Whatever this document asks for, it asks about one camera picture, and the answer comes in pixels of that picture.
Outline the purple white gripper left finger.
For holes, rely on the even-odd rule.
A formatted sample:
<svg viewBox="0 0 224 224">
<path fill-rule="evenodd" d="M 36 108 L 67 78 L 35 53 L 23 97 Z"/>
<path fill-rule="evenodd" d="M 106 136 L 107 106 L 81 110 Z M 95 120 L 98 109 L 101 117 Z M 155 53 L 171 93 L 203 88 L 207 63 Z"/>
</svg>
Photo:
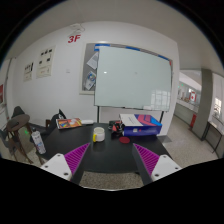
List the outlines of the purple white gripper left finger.
<svg viewBox="0 0 224 224">
<path fill-rule="evenodd" d="M 57 153 L 49 161 L 42 165 L 41 169 L 70 181 L 72 176 L 78 170 L 89 146 L 90 144 L 86 143 L 73 149 L 65 155 Z"/>
</svg>

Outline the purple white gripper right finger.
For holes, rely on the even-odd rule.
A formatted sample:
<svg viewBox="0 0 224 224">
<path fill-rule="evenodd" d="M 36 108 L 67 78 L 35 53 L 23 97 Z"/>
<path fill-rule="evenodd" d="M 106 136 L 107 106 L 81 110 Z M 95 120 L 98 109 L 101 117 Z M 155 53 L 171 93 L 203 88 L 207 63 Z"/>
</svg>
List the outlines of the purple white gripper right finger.
<svg viewBox="0 0 224 224">
<path fill-rule="evenodd" d="M 154 182 L 181 170 L 168 155 L 158 155 L 136 143 L 133 144 L 133 156 L 143 182 Z"/>
</svg>

